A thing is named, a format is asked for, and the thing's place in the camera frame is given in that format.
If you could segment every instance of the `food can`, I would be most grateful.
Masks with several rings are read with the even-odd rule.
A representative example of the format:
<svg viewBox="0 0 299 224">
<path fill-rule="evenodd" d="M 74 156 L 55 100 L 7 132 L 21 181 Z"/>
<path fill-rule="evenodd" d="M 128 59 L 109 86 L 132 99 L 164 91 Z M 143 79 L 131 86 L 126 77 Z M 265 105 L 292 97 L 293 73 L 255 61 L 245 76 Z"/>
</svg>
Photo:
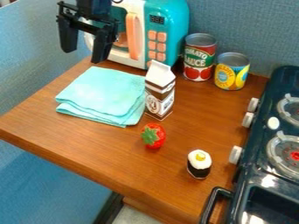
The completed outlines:
<svg viewBox="0 0 299 224">
<path fill-rule="evenodd" d="M 206 81 L 212 76 L 217 41 L 208 33 L 193 33 L 185 38 L 184 77 Z"/>
<path fill-rule="evenodd" d="M 238 52 L 224 52 L 218 56 L 215 69 L 215 84 L 225 90 L 239 90 L 244 87 L 250 62 Z"/>
</svg>

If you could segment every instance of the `milk carton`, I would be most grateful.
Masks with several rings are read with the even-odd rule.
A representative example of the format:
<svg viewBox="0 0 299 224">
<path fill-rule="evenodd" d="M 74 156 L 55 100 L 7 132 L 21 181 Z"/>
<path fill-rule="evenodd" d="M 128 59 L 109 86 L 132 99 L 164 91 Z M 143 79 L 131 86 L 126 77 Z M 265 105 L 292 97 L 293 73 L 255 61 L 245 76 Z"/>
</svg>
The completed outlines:
<svg viewBox="0 0 299 224">
<path fill-rule="evenodd" d="M 162 121 L 172 112 L 175 99 L 176 76 L 166 66 L 155 60 L 151 61 L 145 76 L 146 108 L 145 113 Z"/>
</svg>

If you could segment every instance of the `microwave handle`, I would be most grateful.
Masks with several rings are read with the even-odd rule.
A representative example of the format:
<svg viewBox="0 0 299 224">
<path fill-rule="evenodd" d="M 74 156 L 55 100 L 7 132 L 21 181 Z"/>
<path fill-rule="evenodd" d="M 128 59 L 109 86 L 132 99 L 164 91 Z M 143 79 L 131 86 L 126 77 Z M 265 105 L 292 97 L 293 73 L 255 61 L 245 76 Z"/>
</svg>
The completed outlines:
<svg viewBox="0 0 299 224">
<path fill-rule="evenodd" d="M 227 198 L 231 199 L 233 197 L 233 193 L 228 191 L 225 188 L 216 186 L 212 189 L 212 193 L 210 194 L 209 198 L 207 199 L 205 206 L 202 210 L 202 214 L 200 215 L 199 223 L 198 224 L 209 224 L 210 218 L 212 215 L 212 211 L 218 201 L 219 198 Z"/>
<path fill-rule="evenodd" d="M 129 57 L 133 60 L 138 60 L 140 51 L 142 50 L 141 41 L 141 24 L 138 16 L 135 13 L 129 12 L 126 16 L 126 29 L 129 47 Z"/>
</svg>

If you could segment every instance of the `dish towel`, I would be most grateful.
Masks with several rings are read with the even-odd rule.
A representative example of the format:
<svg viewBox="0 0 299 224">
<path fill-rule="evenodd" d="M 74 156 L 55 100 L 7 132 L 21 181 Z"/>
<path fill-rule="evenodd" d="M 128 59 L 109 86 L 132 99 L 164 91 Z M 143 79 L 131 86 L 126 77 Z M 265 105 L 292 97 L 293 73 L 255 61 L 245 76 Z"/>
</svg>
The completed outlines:
<svg viewBox="0 0 299 224">
<path fill-rule="evenodd" d="M 92 66 L 56 96 L 57 112 L 125 128 L 145 106 L 144 77 Z"/>
</svg>

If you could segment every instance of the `wooden countertop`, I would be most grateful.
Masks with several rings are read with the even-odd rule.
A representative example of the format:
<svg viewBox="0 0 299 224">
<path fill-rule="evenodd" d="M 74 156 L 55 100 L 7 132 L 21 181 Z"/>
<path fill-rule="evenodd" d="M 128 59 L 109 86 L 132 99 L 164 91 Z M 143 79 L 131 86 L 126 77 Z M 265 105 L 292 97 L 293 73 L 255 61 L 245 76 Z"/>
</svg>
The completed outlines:
<svg viewBox="0 0 299 224">
<path fill-rule="evenodd" d="M 235 167 L 227 162 L 230 150 L 246 141 L 242 118 L 250 98 L 261 95 L 268 79 L 249 75 L 242 90 L 224 91 L 213 80 L 194 82 L 177 73 L 174 112 L 161 122 L 167 139 L 163 148 L 152 151 L 140 138 L 142 127 L 156 122 L 147 115 L 136 126 L 122 129 L 55 111 L 55 95 L 93 65 L 89 60 L 3 115 L 1 139 L 123 194 L 128 203 L 160 220 L 196 223 L 213 187 L 231 188 Z M 111 61 L 98 66 L 145 74 Z M 197 148 L 212 156 L 206 180 L 186 171 L 187 155 Z M 214 212 L 213 222 L 219 213 Z"/>
</svg>

